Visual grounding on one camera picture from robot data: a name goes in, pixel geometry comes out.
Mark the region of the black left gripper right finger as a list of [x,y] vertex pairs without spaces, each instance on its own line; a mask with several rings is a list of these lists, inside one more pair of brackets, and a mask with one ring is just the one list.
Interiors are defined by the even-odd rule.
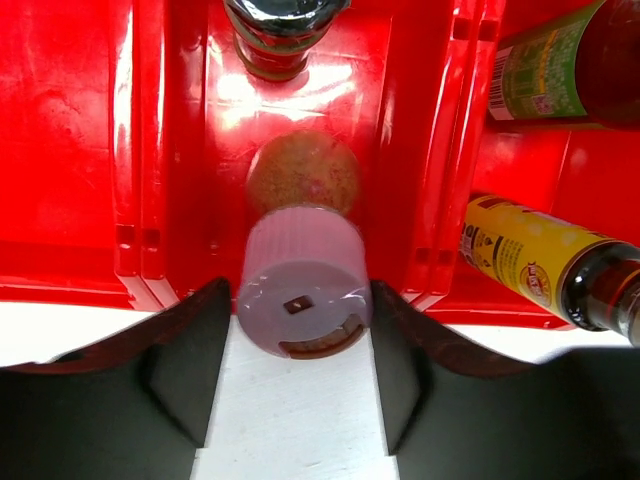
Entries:
[[387,445],[403,479],[635,479],[639,353],[496,353],[371,285]]

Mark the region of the small yellow label bottle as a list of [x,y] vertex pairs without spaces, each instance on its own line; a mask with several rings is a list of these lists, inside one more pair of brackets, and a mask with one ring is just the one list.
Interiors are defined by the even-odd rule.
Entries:
[[639,344],[639,249],[491,194],[472,195],[460,252],[565,322]]

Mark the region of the red three-compartment plastic bin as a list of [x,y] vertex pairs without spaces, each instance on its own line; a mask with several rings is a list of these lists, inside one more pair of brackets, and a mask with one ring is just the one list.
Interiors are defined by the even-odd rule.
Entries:
[[1,5],[1,297],[155,311],[240,280],[256,151],[346,143],[371,277],[446,323],[560,321],[458,256],[485,191],[639,240],[639,137],[485,122],[501,34],[574,1],[355,1],[287,83],[250,75],[220,1]]

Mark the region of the yellow cap sauce bottle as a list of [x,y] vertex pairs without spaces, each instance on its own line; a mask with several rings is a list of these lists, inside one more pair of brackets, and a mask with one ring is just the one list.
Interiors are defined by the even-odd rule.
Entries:
[[503,39],[488,112],[520,126],[638,130],[638,2],[593,1]]

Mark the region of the pink cap spice jar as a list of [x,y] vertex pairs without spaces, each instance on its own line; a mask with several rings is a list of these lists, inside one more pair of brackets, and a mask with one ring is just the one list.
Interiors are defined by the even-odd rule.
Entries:
[[237,316],[263,351],[328,357],[369,328],[365,246],[347,218],[360,186],[355,154],[328,133],[293,131],[256,153],[246,196],[257,221],[246,243]]

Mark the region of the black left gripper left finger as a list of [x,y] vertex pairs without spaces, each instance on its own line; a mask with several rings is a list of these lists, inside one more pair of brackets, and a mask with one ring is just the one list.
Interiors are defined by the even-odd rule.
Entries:
[[1,371],[5,479],[187,479],[231,319],[217,278],[111,337]]

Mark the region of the black cap spice jar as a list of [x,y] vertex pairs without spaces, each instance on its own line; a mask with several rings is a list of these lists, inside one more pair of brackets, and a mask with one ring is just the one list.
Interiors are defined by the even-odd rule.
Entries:
[[229,0],[224,9],[246,70],[286,82],[305,69],[309,50],[350,5],[349,0]]

